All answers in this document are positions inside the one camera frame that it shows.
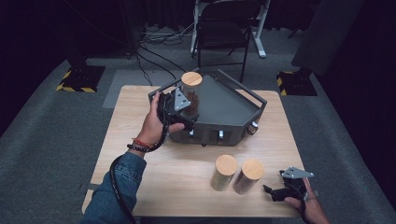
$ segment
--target table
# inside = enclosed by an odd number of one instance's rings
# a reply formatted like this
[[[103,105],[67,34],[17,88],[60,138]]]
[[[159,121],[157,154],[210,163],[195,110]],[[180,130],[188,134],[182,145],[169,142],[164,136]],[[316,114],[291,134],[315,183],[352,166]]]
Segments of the table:
[[[259,20],[259,26],[257,31],[252,31],[253,35],[253,40],[254,43],[256,44],[257,51],[259,52],[259,56],[261,58],[267,57],[267,54],[265,53],[264,47],[262,46],[262,40],[260,37],[262,36],[262,27],[264,26],[265,18],[267,17],[267,12],[270,7],[271,0],[266,0],[264,5],[262,6],[262,10],[259,14],[260,20]],[[201,0],[195,0],[195,8],[194,8],[194,29],[192,31],[192,41],[191,41],[191,53],[194,50],[194,43],[195,39],[197,37],[197,32],[196,32],[196,24],[198,23],[199,15],[201,15],[202,10],[204,7],[206,7],[209,3],[207,2],[201,2]]]
[[[111,162],[137,136],[149,111],[148,94],[158,87],[124,86],[92,175],[92,184],[101,184]],[[259,130],[235,147],[190,145],[168,140],[146,155],[148,162],[137,192],[134,216],[138,217],[297,217],[296,210],[283,202],[272,202],[265,184],[283,189],[279,170],[289,166],[304,169],[279,95],[275,91],[255,91],[267,101]],[[225,191],[210,186],[218,156],[229,154],[238,161],[238,171]],[[233,191],[232,183],[246,159],[258,159],[264,176],[245,195]],[[82,211],[89,204],[88,190]]]

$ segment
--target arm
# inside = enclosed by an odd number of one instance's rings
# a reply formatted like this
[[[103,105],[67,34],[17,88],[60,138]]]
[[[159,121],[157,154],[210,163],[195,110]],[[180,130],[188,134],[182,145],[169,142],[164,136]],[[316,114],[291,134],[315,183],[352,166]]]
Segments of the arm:
[[[323,209],[318,201],[317,196],[312,190],[311,186],[308,183],[306,178],[303,179],[306,192],[308,193],[308,198],[305,201],[305,218],[309,223],[312,224],[329,224],[330,221],[327,219],[326,215],[323,212]],[[285,198],[285,202],[289,203],[291,206],[297,208],[301,211],[301,202],[295,198],[287,197]]]
[[[143,122],[142,130],[136,137],[136,139],[149,145],[157,143],[163,131],[163,124],[157,117],[159,97],[160,94],[157,92],[151,102],[150,111]],[[169,132],[173,133],[182,129],[184,129],[184,125],[176,123],[169,127]],[[119,192],[131,210],[136,205],[136,193],[146,168],[146,162],[143,160],[145,154],[141,151],[129,149],[120,158],[115,169]],[[129,223],[128,216],[124,213],[114,195],[109,173],[105,175],[103,183],[93,193],[92,200],[80,223]]]

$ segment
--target denim jacket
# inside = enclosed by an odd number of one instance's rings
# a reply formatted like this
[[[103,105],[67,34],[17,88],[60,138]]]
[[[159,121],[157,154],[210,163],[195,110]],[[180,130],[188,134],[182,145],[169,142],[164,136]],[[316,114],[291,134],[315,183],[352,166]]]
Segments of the denim jacket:
[[[119,192],[131,210],[136,205],[136,193],[146,164],[142,158],[126,152],[116,166],[115,177]],[[114,195],[109,173],[105,174],[103,183],[93,192],[80,223],[130,223]]]

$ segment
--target bamboo lid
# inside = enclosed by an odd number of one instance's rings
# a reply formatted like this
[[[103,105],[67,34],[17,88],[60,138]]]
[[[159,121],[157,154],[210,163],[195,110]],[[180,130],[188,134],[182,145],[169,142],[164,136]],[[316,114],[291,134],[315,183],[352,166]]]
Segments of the bamboo lid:
[[[233,175],[238,168],[238,162],[230,155],[221,155],[216,160],[216,168],[222,175]]]
[[[264,175],[262,163],[255,159],[248,159],[242,164],[242,172],[251,180],[258,180]]]
[[[181,77],[183,84],[189,87],[196,87],[202,82],[202,76],[196,72],[188,72]]]

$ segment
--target gray box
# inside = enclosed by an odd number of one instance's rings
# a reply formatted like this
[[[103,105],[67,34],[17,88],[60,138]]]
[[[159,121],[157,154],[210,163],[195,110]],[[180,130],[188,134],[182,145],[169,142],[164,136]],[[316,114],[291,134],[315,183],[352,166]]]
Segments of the gray box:
[[[178,143],[235,146],[243,139],[249,125],[253,121],[259,121],[267,102],[221,70],[216,74],[201,75],[203,82],[199,90],[199,118],[194,124],[193,132],[170,133],[169,137]],[[156,91],[177,86],[179,82],[180,80],[173,81]],[[251,95],[261,106],[251,102],[236,89]]]

